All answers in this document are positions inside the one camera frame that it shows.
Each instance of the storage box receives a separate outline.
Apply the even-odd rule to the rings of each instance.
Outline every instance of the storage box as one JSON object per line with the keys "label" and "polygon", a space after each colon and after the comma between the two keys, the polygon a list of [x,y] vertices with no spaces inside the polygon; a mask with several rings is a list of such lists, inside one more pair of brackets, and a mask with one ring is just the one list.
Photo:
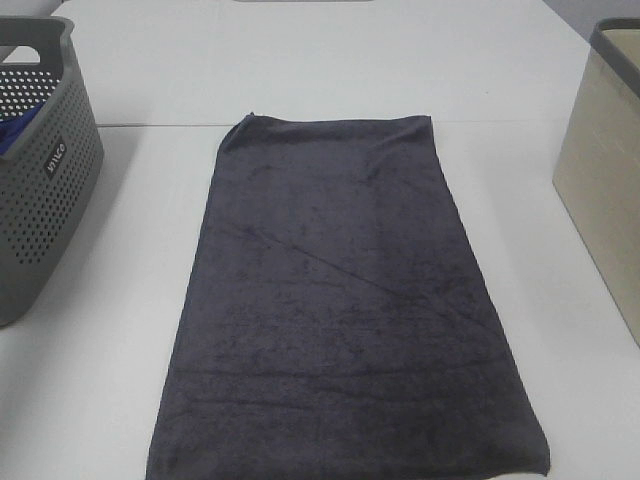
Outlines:
{"label": "storage box", "polygon": [[591,46],[553,182],[640,343],[640,19]]}
{"label": "storage box", "polygon": [[73,24],[0,17],[0,45],[35,49],[39,63],[0,65],[0,116],[43,104],[0,155],[0,325],[23,315],[80,222],[103,149],[76,55]]}

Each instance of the gray trim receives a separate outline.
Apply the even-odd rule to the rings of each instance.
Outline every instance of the gray trim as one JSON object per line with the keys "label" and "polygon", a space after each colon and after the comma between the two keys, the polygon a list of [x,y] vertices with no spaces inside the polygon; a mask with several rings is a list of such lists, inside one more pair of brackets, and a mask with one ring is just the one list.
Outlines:
{"label": "gray trim", "polygon": [[607,18],[593,29],[590,43],[627,86],[640,98],[640,68],[604,34],[606,30],[640,30],[640,18]]}

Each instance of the blue cloth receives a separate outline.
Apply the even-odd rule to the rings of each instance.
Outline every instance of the blue cloth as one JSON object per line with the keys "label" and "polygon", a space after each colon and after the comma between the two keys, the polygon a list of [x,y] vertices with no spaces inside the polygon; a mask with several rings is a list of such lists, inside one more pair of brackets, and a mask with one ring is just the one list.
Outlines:
{"label": "blue cloth", "polygon": [[29,122],[38,114],[44,103],[39,103],[19,117],[0,122],[0,155],[9,150]]}

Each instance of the folded towel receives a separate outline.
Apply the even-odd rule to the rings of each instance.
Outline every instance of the folded towel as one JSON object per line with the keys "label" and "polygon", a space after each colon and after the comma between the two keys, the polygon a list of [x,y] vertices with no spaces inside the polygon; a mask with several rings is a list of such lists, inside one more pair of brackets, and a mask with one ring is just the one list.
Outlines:
{"label": "folded towel", "polygon": [[430,119],[237,125],[218,152],[147,479],[548,469]]}

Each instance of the gray plastic basket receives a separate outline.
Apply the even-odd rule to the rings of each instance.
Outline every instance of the gray plastic basket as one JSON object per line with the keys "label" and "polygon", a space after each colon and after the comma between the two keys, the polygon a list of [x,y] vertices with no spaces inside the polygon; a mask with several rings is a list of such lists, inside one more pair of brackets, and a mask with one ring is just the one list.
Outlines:
{"label": "gray plastic basket", "polygon": [[71,43],[58,17],[0,16],[0,45],[39,63],[0,64],[0,116],[46,102],[0,155],[0,325],[33,304],[80,222],[104,151]]}

